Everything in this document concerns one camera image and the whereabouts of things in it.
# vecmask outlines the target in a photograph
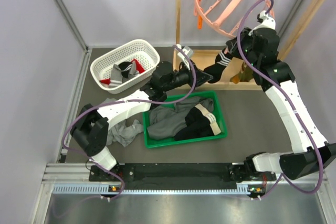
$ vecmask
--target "black cloth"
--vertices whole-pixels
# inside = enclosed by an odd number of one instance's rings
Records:
[[[229,62],[232,60],[232,55],[224,54],[225,48],[219,54],[217,54],[215,59],[215,64],[204,69],[204,72],[213,76],[213,79],[208,81],[209,83],[215,83],[219,81],[222,77],[224,69],[227,67]]]
[[[214,101],[211,98],[190,97],[174,105],[174,108],[158,106],[150,111],[150,123],[147,127],[148,135],[153,140],[162,140],[173,137],[185,128],[185,117],[196,105],[202,105],[207,111],[212,112]]]
[[[118,65],[118,67],[119,67],[120,70],[121,70],[121,75],[122,75],[124,78],[128,78],[128,75],[129,75],[129,72],[130,72],[130,69],[131,69],[131,65],[132,65],[132,63],[129,62],[129,61],[124,61],[124,62],[122,62],[122,63],[120,63],[120,64]]]
[[[210,127],[210,121],[201,111],[193,107],[185,117],[187,127],[181,129],[174,136],[176,141],[200,138],[206,136],[214,136],[214,132]]]

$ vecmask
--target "gray cloth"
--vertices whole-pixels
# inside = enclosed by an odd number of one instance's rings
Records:
[[[113,64],[112,66],[110,80],[111,80],[111,83],[110,83],[111,87],[117,87],[120,84],[122,84],[122,74],[117,64]]]
[[[155,140],[173,137],[185,128],[185,117],[197,104],[201,104],[210,112],[214,110],[214,101],[210,98],[191,97],[176,103],[175,108],[159,106],[150,112],[151,126],[147,127],[148,135]]]
[[[123,71],[129,71],[128,73],[128,77],[122,78],[122,83],[127,82],[129,80],[131,80],[132,78],[136,77],[139,74],[139,71],[137,71],[137,64],[134,62],[132,62],[132,64],[130,64],[125,70]]]
[[[116,99],[106,98],[103,103],[113,101],[116,101]],[[134,120],[133,124],[129,127],[126,127],[126,120],[121,121],[108,131],[106,145],[110,145],[112,142],[119,142],[122,146],[126,147],[141,132],[143,132],[143,126],[138,120]]]

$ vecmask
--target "cable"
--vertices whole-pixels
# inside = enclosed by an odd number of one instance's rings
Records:
[[[193,76],[193,84],[189,90],[189,92],[182,98],[180,99],[177,99],[175,101],[171,101],[171,102],[156,102],[156,101],[148,101],[148,100],[141,100],[141,99],[131,99],[131,100],[127,100],[127,102],[147,102],[147,103],[152,103],[152,104],[159,104],[159,105],[164,105],[164,104],[173,104],[173,103],[178,103],[178,102],[181,102],[183,100],[185,100],[195,89],[196,87],[196,69],[194,68],[194,65],[192,64],[191,60],[189,59],[189,57],[182,51],[182,49],[178,48],[176,45],[173,46],[174,49],[176,49],[177,51],[179,51],[183,57],[188,61],[189,63],[189,66],[191,68],[191,72],[192,72],[192,76]],[[71,129],[73,128],[73,126],[85,115],[87,115],[88,113],[94,111],[94,110],[97,110],[101,107],[105,107],[105,106],[110,106],[110,105],[115,105],[115,104],[120,104],[120,103],[124,103],[125,101],[114,101],[114,102],[108,102],[108,103],[104,103],[104,104],[100,104],[100,105],[97,105],[97,106],[93,106],[92,108],[89,108],[88,110],[84,111],[83,113],[81,113],[70,125],[69,127],[65,130],[63,136],[62,136],[62,147],[68,151],[74,151],[74,152],[77,152],[77,153],[80,153],[84,156],[87,157],[86,153],[84,151],[80,151],[80,150],[77,150],[77,149],[74,149],[74,148],[69,148],[65,142],[66,142],[66,138],[67,138],[67,135],[69,134],[69,132],[71,131]],[[113,198],[111,198],[111,200],[115,200],[116,198],[118,198],[121,193],[124,191],[125,189],[125,182],[124,180],[118,176],[117,174],[111,172],[110,170],[107,170],[105,169],[104,167],[102,167],[101,165],[99,165],[98,163],[94,162],[94,164],[99,167],[100,169],[102,169],[104,172],[114,176],[115,178],[117,178],[118,180],[120,180],[121,182],[121,188],[119,190],[119,193],[117,195],[115,195]],[[73,207],[71,207],[69,210],[67,210],[65,213],[61,214],[61,215],[56,215],[55,213],[55,208],[53,206],[53,214],[56,218],[62,218],[63,216],[65,216],[66,214],[68,214],[69,212],[71,212],[73,209],[75,209],[77,206],[79,206],[82,202],[86,201],[87,199],[91,199],[91,198],[97,198],[97,197],[100,197],[100,196],[89,196],[81,201],[79,201],[76,205],[74,205]]]
[[[90,159],[88,158],[88,160],[86,160],[86,162],[85,162],[85,168],[87,169],[87,170],[89,170],[89,171],[91,171],[89,168],[88,168],[88,162],[90,161]]]
[[[239,27],[238,27],[238,34],[237,34],[237,45],[238,45],[238,51],[239,51],[239,54],[241,56],[241,58],[244,60],[244,62],[255,72],[257,73],[258,75],[260,75],[261,77],[263,77],[265,80],[267,80],[269,83],[271,83],[273,86],[275,86],[282,94],[283,96],[285,96],[285,98],[287,99],[288,103],[290,104],[291,108],[293,109],[293,111],[295,112],[295,116],[297,117],[298,121],[300,122],[303,130],[305,131],[305,133],[307,134],[307,137],[309,138],[313,148],[314,148],[314,151],[316,153],[316,157],[317,157],[317,160],[318,160],[318,164],[319,164],[319,179],[318,179],[318,182],[316,184],[316,187],[312,190],[312,191],[306,191],[306,190],[303,190],[299,187],[297,187],[296,185],[293,184],[293,182],[285,175],[285,174],[281,174],[277,180],[277,182],[272,186],[272,188],[269,190],[269,192],[267,192],[265,195],[263,195],[263,197],[267,196],[273,189],[274,187],[279,183],[279,181],[281,180],[282,177],[285,178],[285,180],[291,185],[293,186],[295,189],[299,190],[300,192],[302,193],[305,193],[305,194],[314,194],[316,193],[321,185],[322,185],[322,180],[323,180],[323,161],[322,161],[322,157],[321,157],[321,154],[318,150],[318,147],[316,146],[316,143],[314,142],[314,139],[312,138],[310,132],[308,131],[305,123],[303,122],[302,118],[300,117],[299,113],[296,112],[296,107],[295,105],[293,104],[292,100],[290,99],[289,95],[286,94],[286,92],[281,88],[280,85],[278,85],[276,82],[274,82],[273,80],[271,80],[268,76],[266,76],[265,74],[263,74],[262,72],[260,72],[258,69],[256,69],[254,66],[252,66],[252,64],[246,59],[244,53],[243,53],[243,49],[241,48],[241,41],[240,41],[240,33],[242,32],[243,30],[243,26],[244,26],[244,23],[248,17],[248,15],[250,14],[250,12],[257,6],[259,5],[261,2],[263,1],[266,1],[266,0],[258,0],[255,4],[253,4],[250,9],[246,12],[246,14],[243,16],[240,24],[239,24]],[[274,4],[274,0],[270,0],[271,1],[271,6],[268,8],[268,10],[266,11],[266,13],[269,13],[269,11],[272,9],[273,7],[273,4]]]

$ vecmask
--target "wooden frame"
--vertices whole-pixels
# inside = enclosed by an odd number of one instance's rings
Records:
[[[290,36],[286,40],[284,46],[280,49],[279,59],[284,60],[289,51],[293,48],[296,41],[299,39],[300,35],[306,29],[313,16],[316,14],[318,9],[324,3],[325,0],[312,0],[305,12],[301,16],[300,20],[297,22],[295,28],[291,32]],[[176,43],[180,43],[180,23],[181,23],[181,0],[176,0]],[[219,50],[195,50],[193,55],[193,61],[200,69],[204,69],[207,66],[212,65],[215,62],[215,57]],[[179,68],[180,60],[176,57],[174,52],[173,65],[175,69]],[[229,81],[229,79],[235,75],[241,68],[242,61],[239,59],[233,59],[229,66],[225,69],[222,74],[222,78],[219,82],[214,84],[206,83],[202,85],[201,89],[213,89],[213,90],[261,90],[260,86],[256,85],[254,80],[251,82],[240,82],[234,84]]]

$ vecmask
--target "laundry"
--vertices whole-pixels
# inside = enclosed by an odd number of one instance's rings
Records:
[[[234,84],[238,84],[241,81],[246,81],[249,82],[252,80],[253,77],[253,70],[250,69],[249,66],[245,62],[241,64],[240,71],[234,75],[233,77],[230,78],[230,81],[233,82]]]
[[[185,117],[197,104],[213,112],[214,101],[210,98],[191,97],[176,103],[174,108],[159,106],[150,112],[148,135],[155,140],[174,137],[181,129],[187,127]]]
[[[137,70],[137,64],[135,62],[124,61],[118,66],[121,69],[121,74],[126,79],[126,81],[134,78],[139,74],[139,71]]]
[[[176,141],[215,136],[221,133],[214,114],[201,104],[193,107],[185,117],[186,127],[174,136]]]
[[[141,66],[141,64],[138,62],[137,59],[132,60],[131,62],[135,62],[136,64],[136,69],[139,71],[139,73],[145,72],[144,68]]]
[[[204,69],[204,72],[213,76],[213,79],[210,80],[209,83],[215,83],[219,81],[222,77],[224,69],[231,62],[232,56],[228,52],[225,53],[226,49],[227,48],[224,48],[222,51],[219,52],[219,54],[217,54],[215,64]]]
[[[131,62],[124,61],[119,65],[114,64],[112,66],[111,77],[109,79],[100,80],[99,82],[110,87],[117,87],[142,72],[144,72],[144,69],[137,60],[134,59]]]
[[[116,99],[107,98],[103,103],[114,102]],[[131,126],[126,127],[126,120],[113,126],[107,133],[106,145],[119,142],[126,147],[134,140],[135,136],[143,132],[143,126],[139,120],[134,120]]]
[[[121,74],[121,70],[118,67],[118,65],[114,64],[112,66],[112,71],[111,71],[111,77],[110,77],[110,84],[109,86],[119,86],[120,84],[122,84],[122,74]]]

